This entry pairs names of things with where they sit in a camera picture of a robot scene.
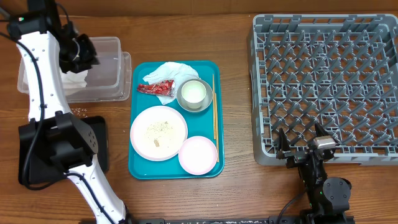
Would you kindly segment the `red snack wrapper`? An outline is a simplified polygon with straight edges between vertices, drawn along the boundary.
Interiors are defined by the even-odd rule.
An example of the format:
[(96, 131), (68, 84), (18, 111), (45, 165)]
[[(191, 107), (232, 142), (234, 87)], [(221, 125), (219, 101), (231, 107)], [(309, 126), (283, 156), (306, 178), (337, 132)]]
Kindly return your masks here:
[(173, 97), (174, 88), (175, 82), (173, 80), (164, 80), (151, 85), (139, 84), (137, 91), (148, 95)]

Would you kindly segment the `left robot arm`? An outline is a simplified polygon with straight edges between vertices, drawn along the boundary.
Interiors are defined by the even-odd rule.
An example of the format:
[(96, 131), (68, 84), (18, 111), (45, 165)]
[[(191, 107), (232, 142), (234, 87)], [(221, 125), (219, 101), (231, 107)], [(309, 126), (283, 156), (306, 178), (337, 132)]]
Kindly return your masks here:
[(79, 73), (98, 63), (89, 37), (72, 22), (62, 24), (54, 0), (29, 0), (27, 12), (11, 16), (5, 38), (16, 43), (29, 86), (29, 122), (20, 126), (19, 183), (43, 190), (68, 179), (78, 188), (97, 223), (133, 223), (114, 193), (104, 118), (79, 118), (67, 102), (62, 73)]

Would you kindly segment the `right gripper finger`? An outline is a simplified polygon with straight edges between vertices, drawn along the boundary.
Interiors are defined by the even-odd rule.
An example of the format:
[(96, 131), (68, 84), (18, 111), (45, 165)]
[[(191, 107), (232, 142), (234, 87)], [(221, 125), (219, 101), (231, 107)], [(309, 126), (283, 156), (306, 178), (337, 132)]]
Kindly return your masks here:
[(320, 123), (315, 123), (315, 139), (316, 140), (321, 140), (321, 139), (332, 139), (333, 137), (323, 128), (323, 126)]
[(278, 148), (276, 150), (276, 158), (284, 159), (284, 154), (290, 152), (290, 144), (287, 139), (286, 134), (282, 128), (279, 129), (279, 141), (278, 141)]

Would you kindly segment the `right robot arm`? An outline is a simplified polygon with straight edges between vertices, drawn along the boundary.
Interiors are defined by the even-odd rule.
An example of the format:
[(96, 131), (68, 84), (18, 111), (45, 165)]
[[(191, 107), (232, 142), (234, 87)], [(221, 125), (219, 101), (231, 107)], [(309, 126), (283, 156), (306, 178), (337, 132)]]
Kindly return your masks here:
[[(289, 201), (280, 211), (276, 223), (354, 223), (347, 217), (352, 185), (341, 177), (328, 177), (324, 162), (334, 158), (338, 141), (319, 123), (315, 123), (316, 136), (304, 151), (291, 150), (283, 129), (279, 129), (276, 158), (284, 159), (288, 169), (297, 168), (304, 184), (304, 191)], [(300, 211), (296, 217), (285, 217), (286, 209), (307, 195), (310, 208)]]

